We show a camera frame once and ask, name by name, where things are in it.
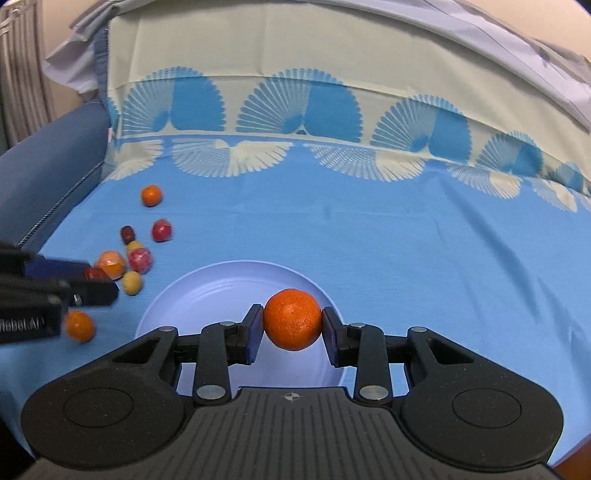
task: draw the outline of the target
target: curtain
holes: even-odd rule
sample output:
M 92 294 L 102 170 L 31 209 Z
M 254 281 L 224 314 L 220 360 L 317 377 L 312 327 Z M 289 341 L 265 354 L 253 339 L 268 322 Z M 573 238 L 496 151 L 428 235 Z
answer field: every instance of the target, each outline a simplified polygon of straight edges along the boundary
M 54 118 L 48 81 L 41 71 L 42 19 L 41 0 L 17 0 L 0 7 L 0 93 L 9 145 Z
M 4 107 L 2 106 L 2 92 L 0 92 L 0 155 L 8 150 L 8 137 L 4 128 Z

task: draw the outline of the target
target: orange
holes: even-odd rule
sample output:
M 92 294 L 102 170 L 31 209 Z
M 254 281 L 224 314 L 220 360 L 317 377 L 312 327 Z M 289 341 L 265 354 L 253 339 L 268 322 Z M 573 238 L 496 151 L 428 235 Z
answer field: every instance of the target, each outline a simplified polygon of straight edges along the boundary
M 265 333 L 279 348 L 296 352 L 309 347 L 322 333 L 322 312 L 305 291 L 288 288 L 273 295 L 263 312 Z
M 84 312 L 70 310 L 64 318 L 64 330 L 76 342 L 86 343 L 93 339 L 96 333 L 95 323 Z
M 148 185 L 142 190 L 142 202 L 146 207 L 155 207 L 162 202 L 162 190 L 157 185 Z
M 117 280 L 125 273 L 125 260 L 115 250 L 102 253 L 96 261 L 96 266 L 102 268 L 111 280 Z

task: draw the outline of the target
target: toy fruit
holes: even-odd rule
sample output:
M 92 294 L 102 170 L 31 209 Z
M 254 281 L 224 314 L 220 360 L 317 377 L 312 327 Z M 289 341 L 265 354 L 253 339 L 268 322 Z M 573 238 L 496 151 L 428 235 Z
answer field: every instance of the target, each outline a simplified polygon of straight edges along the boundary
M 154 207 L 162 202 L 162 190 L 157 185 L 148 185 L 142 190 L 142 202 L 146 207 Z
M 125 245 L 128 245 L 130 242 L 135 240 L 135 232 L 129 225 L 125 225 L 121 229 L 121 239 Z
M 70 310 L 64 318 L 64 330 L 76 342 L 86 343 L 95 336 L 96 326 L 86 313 Z
M 105 273 L 105 270 L 98 267 L 88 267 L 84 271 L 84 277 L 87 280 L 109 280 L 109 276 Z
M 144 286 L 144 279 L 136 271 L 127 272 L 121 281 L 123 291 L 130 296 L 137 295 Z
M 282 290 L 268 300 L 263 322 L 269 340 L 284 350 L 303 350 L 322 332 L 318 302 L 309 293 L 294 288 Z
M 151 267 L 154 259 L 147 248 L 136 248 L 129 252 L 129 266 L 137 273 L 145 274 Z
M 117 280 L 125 273 L 125 260 L 115 250 L 104 252 L 96 261 L 96 266 L 102 268 L 111 280 Z
M 170 240 L 173 235 L 173 226 L 166 218 L 156 220 L 152 226 L 152 238 L 156 242 Z
M 137 248 L 142 248 L 142 247 L 143 247 L 143 245 L 140 242 L 138 242 L 137 240 L 133 240 L 125 246 L 125 253 L 127 254 L 127 256 L 129 256 L 129 254 L 133 250 L 135 250 Z

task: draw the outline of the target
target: dark red fruit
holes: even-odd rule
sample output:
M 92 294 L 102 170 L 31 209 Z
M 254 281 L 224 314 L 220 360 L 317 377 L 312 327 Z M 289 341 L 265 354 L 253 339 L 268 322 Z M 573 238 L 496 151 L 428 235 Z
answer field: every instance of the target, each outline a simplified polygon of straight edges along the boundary
M 130 242 L 133 242 L 135 240 L 134 229 L 132 229 L 129 225 L 125 225 L 121 229 L 121 239 L 123 240 L 123 243 L 125 245 L 127 245 Z
M 173 235 L 173 226 L 166 218 L 156 220 L 152 226 L 152 238 L 156 242 L 170 240 Z
M 97 267 L 89 267 L 84 271 L 84 277 L 87 280 L 110 280 L 105 270 Z

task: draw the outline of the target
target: plate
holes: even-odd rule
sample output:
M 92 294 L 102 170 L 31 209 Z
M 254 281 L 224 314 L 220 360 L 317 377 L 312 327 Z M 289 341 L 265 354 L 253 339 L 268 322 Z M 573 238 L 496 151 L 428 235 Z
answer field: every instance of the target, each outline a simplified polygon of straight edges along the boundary
M 306 291 L 321 308 L 330 306 L 339 312 L 318 285 L 294 270 L 260 261 L 229 261 L 200 268 L 170 284 L 148 307 L 135 336 L 165 325 L 175 326 L 180 335 L 191 335 L 211 323 L 241 322 L 252 304 L 264 306 L 285 288 Z M 178 393 L 191 395 L 194 372 L 194 364 L 183 365 Z M 243 386 L 334 387 L 343 375 L 343 369 L 330 364 L 322 336 L 304 350 L 288 352 L 263 335 L 256 361 L 232 365 L 229 372 L 233 395 Z

